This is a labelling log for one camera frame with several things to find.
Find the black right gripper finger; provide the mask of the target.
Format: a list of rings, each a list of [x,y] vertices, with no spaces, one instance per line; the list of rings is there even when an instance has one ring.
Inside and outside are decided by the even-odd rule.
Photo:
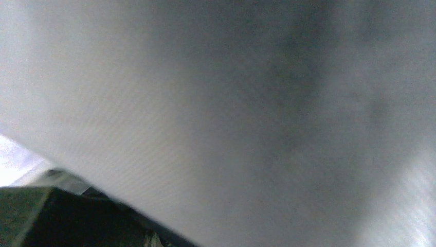
[[[107,197],[56,187],[1,188],[1,246],[193,246]]]

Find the black and lavender umbrella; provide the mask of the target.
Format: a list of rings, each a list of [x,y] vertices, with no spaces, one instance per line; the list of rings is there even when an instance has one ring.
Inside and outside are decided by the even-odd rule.
[[[1,133],[203,246],[435,246],[435,1],[1,1]]]

